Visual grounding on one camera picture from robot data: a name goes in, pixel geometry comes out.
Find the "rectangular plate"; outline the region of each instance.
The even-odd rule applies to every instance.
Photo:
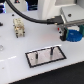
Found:
[[[53,56],[50,55],[50,50],[51,48],[47,48],[26,53],[30,68],[66,59],[66,56],[58,46],[54,47]],[[36,52],[38,52],[38,59],[35,58]]]
[[[80,21],[84,19],[84,9],[79,5],[62,7],[62,14],[66,22]]]

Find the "cable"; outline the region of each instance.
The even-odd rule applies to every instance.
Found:
[[[31,22],[35,22],[35,23],[41,23],[41,24],[47,24],[47,20],[37,20],[37,19],[33,19],[33,18],[30,18],[26,15],[24,15],[23,13],[21,13],[19,10],[17,10],[13,4],[11,3],[10,0],[6,0],[7,4],[11,7],[11,9],[16,12],[19,16],[21,16],[22,18],[26,19],[26,20],[29,20]]]

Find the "white table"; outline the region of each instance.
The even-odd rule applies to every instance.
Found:
[[[37,11],[25,14],[38,18]],[[0,45],[4,47],[4,50],[0,51],[0,84],[8,84],[84,61],[84,39],[77,43],[62,42],[55,25],[36,24],[24,20],[26,35],[16,38],[13,18],[18,17],[16,14],[13,17],[11,13],[0,14],[0,21],[4,24],[0,27]],[[25,53],[55,45],[61,45],[67,59],[35,68],[29,67]]]

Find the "small object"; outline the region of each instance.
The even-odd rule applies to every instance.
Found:
[[[84,25],[80,25],[79,26],[79,32],[83,35],[83,37],[84,37]]]
[[[15,16],[14,14],[12,14],[12,16]]]
[[[59,33],[61,34],[62,32],[60,31]]]
[[[52,48],[51,48],[50,55],[53,55],[53,49],[54,49],[54,48],[52,47]]]
[[[59,31],[59,28],[58,28],[58,31]]]
[[[0,22],[0,26],[3,26],[3,23]]]
[[[64,21],[60,15],[60,16],[55,16],[54,18],[51,18],[51,19],[47,19],[47,24],[60,25],[60,24],[64,24]]]
[[[69,17],[71,17],[71,14],[68,14]]]
[[[19,36],[25,36],[25,31],[24,31],[25,28],[22,19],[21,18],[14,19],[13,22],[14,22],[16,37],[18,38]]]
[[[4,50],[4,47],[2,45],[0,45],[0,51]]]
[[[15,3],[20,3],[19,0],[15,0]]]
[[[69,30],[67,41],[78,42],[82,39],[83,35],[77,30]]]
[[[38,52],[36,52],[36,64],[38,63]]]
[[[54,47],[51,48],[51,51],[50,51],[50,59],[52,60],[52,57],[53,57],[53,50],[54,50]]]

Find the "black cable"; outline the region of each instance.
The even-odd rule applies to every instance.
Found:
[[[16,12],[19,16],[21,16],[22,18],[26,19],[26,20],[29,20],[31,22],[35,22],[35,23],[41,23],[41,24],[47,24],[47,20],[37,20],[37,19],[33,19],[33,18],[30,18],[26,15],[24,15],[23,13],[21,13],[19,10],[17,10],[13,4],[11,3],[10,0],[6,0],[7,4],[11,7],[11,9]]]

